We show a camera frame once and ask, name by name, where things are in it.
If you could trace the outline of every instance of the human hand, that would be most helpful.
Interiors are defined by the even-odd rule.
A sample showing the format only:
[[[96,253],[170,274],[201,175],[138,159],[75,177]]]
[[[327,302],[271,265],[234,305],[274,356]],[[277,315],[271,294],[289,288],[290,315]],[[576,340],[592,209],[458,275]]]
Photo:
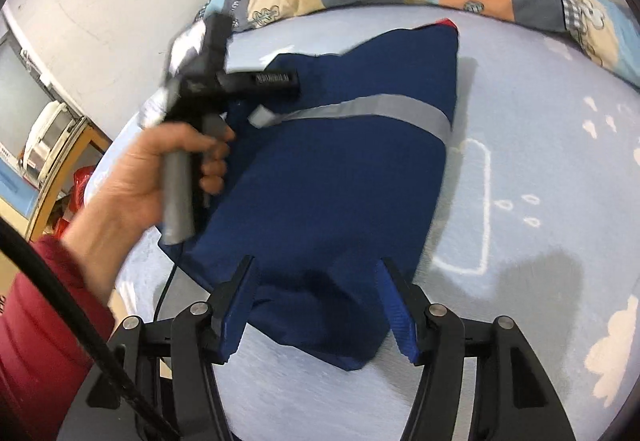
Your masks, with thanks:
[[[142,233],[162,220],[162,157],[175,150],[206,153],[200,186],[219,194],[226,174],[223,160],[229,154],[226,142],[234,137],[230,128],[216,139],[178,122],[146,129],[117,161],[98,193],[110,201],[122,221]]]

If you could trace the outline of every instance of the folded clothing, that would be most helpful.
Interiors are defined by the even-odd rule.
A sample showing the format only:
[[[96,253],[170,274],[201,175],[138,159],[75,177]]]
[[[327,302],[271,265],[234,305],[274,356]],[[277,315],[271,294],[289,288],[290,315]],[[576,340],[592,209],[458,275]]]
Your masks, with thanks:
[[[225,192],[203,233],[161,247],[209,291],[254,255],[249,323],[337,367],[363,367],[388,332],[376,261],[393,258],[410,280],[430,227],[457,52],[458,31],[445,20],[341,56],[277,56],[268,68],[297,70],[300,98],[230,108],[238,138]]]

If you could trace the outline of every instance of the gray handle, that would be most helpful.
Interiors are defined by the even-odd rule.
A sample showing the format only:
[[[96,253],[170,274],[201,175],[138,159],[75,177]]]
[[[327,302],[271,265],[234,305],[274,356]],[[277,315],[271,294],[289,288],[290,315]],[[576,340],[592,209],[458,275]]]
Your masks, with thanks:
[[[202,127],[204,134],[216,138],[226,131],[219,114],[206,114]],[[190,162],[191,154],[183,150],[165,155],[162,162],[162,242],[167,246],[183,243],[196,233]]]

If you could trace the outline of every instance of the silver bolt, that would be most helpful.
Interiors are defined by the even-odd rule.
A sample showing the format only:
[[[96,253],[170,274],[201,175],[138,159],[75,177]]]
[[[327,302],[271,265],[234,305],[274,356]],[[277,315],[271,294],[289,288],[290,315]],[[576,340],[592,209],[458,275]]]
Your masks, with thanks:
[[[128,316],[122,321],[122,327],[125,329],[135,329],[140,324],[137,316]]]
[[[192,315],[204,315],[209,310],[209,306],[206,302],[196,302],[192,304],[189,311],[191,311]]]
[[[513,329],[515,322],[508,316],[498,316],[498,326],[502,329]]]
[[[447,314],[447,308],[442,304],[431,304],[429,306],[429,313],[433,316],[444,316]]]

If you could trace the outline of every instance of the maroon sleeve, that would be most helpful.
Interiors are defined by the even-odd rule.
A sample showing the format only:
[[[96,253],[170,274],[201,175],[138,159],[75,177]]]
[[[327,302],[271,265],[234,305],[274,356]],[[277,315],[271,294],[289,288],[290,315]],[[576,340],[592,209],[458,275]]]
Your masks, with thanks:
[[[84,287],[78,265],[50,235],[33,244],[102,338],[113,316]],[[0,315],[0,395],[32,439],[56,438],[92,362],[65,323],[21,273]]]

